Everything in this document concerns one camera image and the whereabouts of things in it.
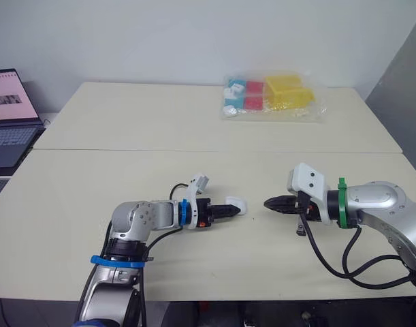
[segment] laptop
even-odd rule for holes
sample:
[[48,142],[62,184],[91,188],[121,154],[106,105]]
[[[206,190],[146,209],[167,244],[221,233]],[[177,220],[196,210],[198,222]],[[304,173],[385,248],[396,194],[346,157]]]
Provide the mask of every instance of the laptop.
[[42,130],[17,71],[0,70],[0,168],[15,166]]

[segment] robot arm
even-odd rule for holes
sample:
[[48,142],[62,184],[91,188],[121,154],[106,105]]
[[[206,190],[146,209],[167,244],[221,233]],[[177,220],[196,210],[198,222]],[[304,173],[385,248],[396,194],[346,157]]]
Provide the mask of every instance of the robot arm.
[[185,199],[124,202],[112,213],[109,238],[86,282],[74,326],[137,326],[143,311],[143,267],[150,246],[151,231],[208,227],[215,219],[233,217],[240,209],[233,205],[211,205],[208,198],[197,198],[208,178],[195,175]]
[[[287,188],[295,196],[271,198],[264,205],[326,225],[336,221],[340,228],[368,225],[384,234],[405,265],[416,272],[416,203],[399,186],[371,182],[347,187],[340,178],[338,189],[332,191],[324,175],[301,163],[291,171]],[[303,197],[310,203],[300,201]],[[306,235],[301,221],[298,227],[297,233]]]

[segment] green ring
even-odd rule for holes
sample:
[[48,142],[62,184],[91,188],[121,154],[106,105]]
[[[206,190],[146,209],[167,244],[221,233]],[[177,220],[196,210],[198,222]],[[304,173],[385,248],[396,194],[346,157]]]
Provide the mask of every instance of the green ring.
[[347,190],[347,184],[345,184],[344,177],[339,178],[338,190],[339,225],[341,228],[348,228],[347,211],[345,208],[345,191]]

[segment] cyan block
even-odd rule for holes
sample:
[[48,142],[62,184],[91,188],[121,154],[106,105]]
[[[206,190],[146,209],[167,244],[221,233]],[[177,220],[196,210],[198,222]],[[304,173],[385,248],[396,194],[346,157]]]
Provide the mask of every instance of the cyan block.
[[238,99],[224,99],[225,106],[234,106],[235,109],[243,109],[244,107],[244,98],[239,97]]
[[235,79],[235,78],[231,78],[229,80],[229,84],[227,85],[227,87],[231,87],[234,84],[239,84],[239,85],[242,85],[243,87],[246,87],[246,81],[245,80],[238,80],[238,79]]

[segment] floor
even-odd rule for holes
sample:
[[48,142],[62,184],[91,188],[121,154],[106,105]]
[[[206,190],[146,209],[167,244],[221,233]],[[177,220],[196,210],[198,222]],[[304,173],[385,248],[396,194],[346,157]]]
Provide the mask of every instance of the floor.
[[[263,302],[148,302],[149,327],[191,326],[306,326],[302,319],[306,312],[312,326],[410,326],[413,298],[384,298],[333,301],[263,301]],[[11,327],[67,327],[71,326],[76,302],[36,300],[3,300],[5,316]],[[0,327],[4,324],[0,310]]]

